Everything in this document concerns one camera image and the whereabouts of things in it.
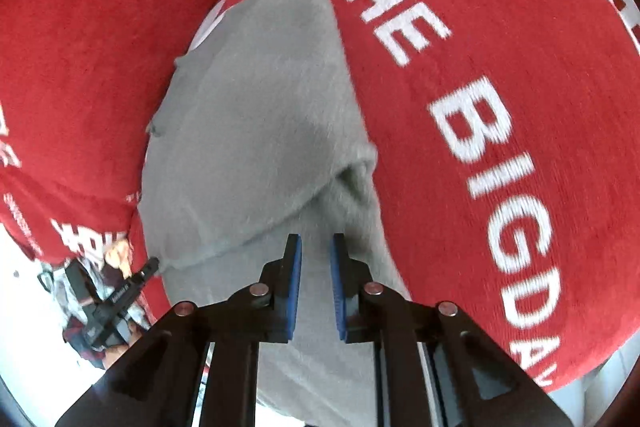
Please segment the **red sofa back cushion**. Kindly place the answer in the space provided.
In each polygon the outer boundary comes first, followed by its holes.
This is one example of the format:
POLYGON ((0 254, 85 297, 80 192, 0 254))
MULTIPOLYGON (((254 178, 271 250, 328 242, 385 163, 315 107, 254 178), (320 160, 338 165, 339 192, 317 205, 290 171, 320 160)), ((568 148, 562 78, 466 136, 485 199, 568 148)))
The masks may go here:
POLYGON ((146 127, 217 1, 1 0, 1 222, 27 257, 128 232, 146 127))

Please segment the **dark patterned clothes pile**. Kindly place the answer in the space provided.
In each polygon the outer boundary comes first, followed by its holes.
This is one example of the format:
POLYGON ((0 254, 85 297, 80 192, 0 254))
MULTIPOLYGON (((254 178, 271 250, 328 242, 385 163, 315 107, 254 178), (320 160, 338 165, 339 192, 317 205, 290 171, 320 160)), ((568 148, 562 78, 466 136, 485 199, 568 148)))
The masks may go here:
POLYGON ((38 282, 60 307, 62 338, 97 369, 109 369, 151 326, 140 294, 118 291, 130 277, 132 248, 126 239, 107 246, 101 261, 67 259, 41 265, 38 282))

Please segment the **grey knit sweater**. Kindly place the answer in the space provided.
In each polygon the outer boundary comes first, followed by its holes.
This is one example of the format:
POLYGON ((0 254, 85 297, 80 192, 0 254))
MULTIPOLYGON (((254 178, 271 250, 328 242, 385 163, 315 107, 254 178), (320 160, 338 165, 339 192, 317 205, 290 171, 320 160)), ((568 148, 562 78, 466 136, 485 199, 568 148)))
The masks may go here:
POLYGON ((139 212, 171 303, 218 303, 303 241, 293 340, 260 352, 263 403, 314 426, 376 422, 368 345, 338 338, 335 234, 402 291, 371 142, 330 0, 243 0, 177 63, 149 125, 139 212))

